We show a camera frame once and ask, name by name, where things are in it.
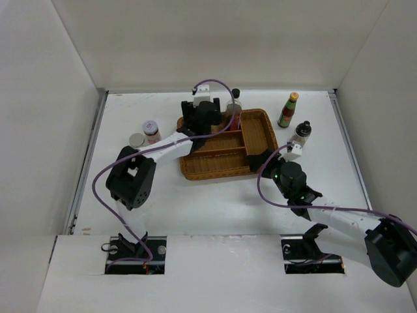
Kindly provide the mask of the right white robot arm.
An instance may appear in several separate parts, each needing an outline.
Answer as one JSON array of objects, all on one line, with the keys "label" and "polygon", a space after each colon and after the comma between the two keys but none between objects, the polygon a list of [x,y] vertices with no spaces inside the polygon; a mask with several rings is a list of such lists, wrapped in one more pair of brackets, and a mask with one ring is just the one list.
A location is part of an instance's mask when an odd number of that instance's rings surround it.
[{"label": "right white robot arm", "polygon": [[416,230],[400,218],[328,202],[322,193],[308,186],[307,175],[289,154],[267,149],[248,156],[248,162],[258,179],[273,180],[287,201],[283,208],[314,223],[302,242],[306,256],[348,257],[396,288],[415,272]]}]

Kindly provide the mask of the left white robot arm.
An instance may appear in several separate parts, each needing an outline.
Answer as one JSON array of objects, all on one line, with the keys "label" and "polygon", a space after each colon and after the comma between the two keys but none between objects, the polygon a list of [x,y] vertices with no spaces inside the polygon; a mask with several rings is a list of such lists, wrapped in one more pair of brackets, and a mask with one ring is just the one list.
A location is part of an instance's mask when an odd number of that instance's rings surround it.
[{"label": "left white robot arm", "polygon": [[151,193],[158,167],[185,157],[204,146],[212,127],[223,121],[220,99],[204,100],[197,106],[181,103],[183,124],[166,139],[137,150],[124,147],[106,179],[110,196],[128,211],[141,207]]}]

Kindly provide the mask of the tall red-label glass bottle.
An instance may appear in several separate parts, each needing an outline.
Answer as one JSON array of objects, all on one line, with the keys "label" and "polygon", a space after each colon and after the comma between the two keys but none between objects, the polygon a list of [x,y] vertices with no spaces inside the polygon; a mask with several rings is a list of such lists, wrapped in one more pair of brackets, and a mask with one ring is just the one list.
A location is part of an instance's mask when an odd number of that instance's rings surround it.
[{"label": "tall red-label glass bottle", "polygon": [[235,131],[240,129],[240,117],[242,114],[242,104],[240,102],[240,90],[232,89],[233,98],[227,103],[225,116],[229,123],[229,130]]}]

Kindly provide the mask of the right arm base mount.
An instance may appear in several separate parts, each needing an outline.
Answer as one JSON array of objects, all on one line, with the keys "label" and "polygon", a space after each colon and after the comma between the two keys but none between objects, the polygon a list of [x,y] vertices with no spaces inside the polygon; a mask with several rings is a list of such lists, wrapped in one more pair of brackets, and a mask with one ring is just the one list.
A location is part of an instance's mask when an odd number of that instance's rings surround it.
[{"label": "right arm base mount", "polygon": [[315,242],[327,226],[316,224],[303,234],[281,237],[284,271],[288,275],[344,274],[345,268],[340,256],[325,254]]}]

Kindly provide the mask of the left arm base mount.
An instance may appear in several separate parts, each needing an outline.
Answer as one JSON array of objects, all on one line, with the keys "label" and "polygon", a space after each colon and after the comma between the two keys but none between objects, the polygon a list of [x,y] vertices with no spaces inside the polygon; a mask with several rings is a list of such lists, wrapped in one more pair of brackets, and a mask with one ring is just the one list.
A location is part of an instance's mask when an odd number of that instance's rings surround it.
[{"label": "left arm base mount", "polygon": [[139,243],[130,242],[121,233],[111,237],[101,246],[106,253],[105,275],[163,275],[167,254],[167,237],[148,236],[142,242],[152,253],[148,261],[148,252]]}]

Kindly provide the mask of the silver-cap blue-label jar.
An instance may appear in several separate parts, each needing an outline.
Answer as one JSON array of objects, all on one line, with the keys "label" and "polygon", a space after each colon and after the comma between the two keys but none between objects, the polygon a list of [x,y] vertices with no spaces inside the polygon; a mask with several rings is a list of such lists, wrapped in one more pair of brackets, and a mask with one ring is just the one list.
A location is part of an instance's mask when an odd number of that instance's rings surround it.
[{"label": "silver-cap blue-label jar", "polygon": [[128,141],[130,147],[138,149],[144,145],[145,137],[142,133],[134,133],[129,137]]}]

